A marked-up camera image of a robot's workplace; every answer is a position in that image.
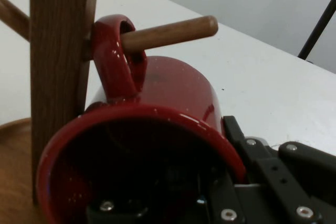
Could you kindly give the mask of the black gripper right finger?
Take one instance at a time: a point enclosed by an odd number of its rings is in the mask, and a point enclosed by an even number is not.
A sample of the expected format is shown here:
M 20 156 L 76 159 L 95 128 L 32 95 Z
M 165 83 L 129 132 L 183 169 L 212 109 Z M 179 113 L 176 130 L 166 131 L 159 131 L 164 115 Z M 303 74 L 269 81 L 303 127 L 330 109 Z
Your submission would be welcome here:
M 222 125 L 247 171 L 248 185 L 235 185 L 245 223 L 335 223 L 334 155 L 295 142 L 274 150 L 234 116 Z

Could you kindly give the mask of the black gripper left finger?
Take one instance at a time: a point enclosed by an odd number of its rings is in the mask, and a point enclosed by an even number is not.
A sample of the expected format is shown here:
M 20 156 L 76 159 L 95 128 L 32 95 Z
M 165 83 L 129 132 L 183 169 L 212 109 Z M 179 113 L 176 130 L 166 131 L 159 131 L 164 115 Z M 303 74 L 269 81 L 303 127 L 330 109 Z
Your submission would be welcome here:
M 109 155 L 96 168 L 89 223 L 214 223 L 213 186 L 246 177 L 240 158 L 219 155 Z

